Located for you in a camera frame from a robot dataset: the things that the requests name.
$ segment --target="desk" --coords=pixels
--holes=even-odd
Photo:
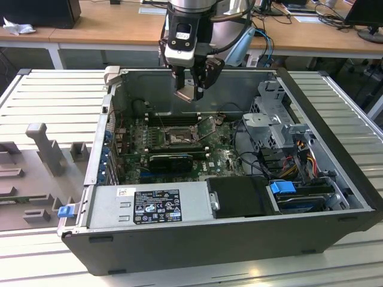
[[[157,51],[157,41],[164,16],[138,14],[139,5],[108,1],[93,3],[80,1],[81,18],[70,30],[37,28],[32,35],[12,36],[0,31],[0,46],[46,48],[56,69],[65,68],[60,50],[134,50]],[[341,2],[338,8],[349,8]],[[292,25],[284,25],[268,17],[265,21],[268,35],[275,43],[274,54],[306,57],[342,57],[380,59],[383,46],[369,43],[356,34],[340,32],[318,23],[299,23],[294,17]],[[250,65],[265,49],[263,38],[254,38],[250,46]]]

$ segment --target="motherboard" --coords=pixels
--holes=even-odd
[[[120,184],[245,175],[233,150],[233,123],[224,117],[147,117],[124,122],[116,131]]]

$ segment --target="warning label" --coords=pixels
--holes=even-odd
[[[179,190],[137,191],[134,193],[135,224],[182,221]]]

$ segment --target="computer tower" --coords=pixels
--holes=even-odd
[[[72,29],[80,18],[79,0],[2,0],[0,23],[3,17],[17,24]]]

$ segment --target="monitor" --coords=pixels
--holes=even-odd
[[[379,27],[383,27],[383,0],[356,0],[346,16],[345,24],[367,26],[368,29],[358,32],[358,36],[366,41],[383,44],[383,35]]]

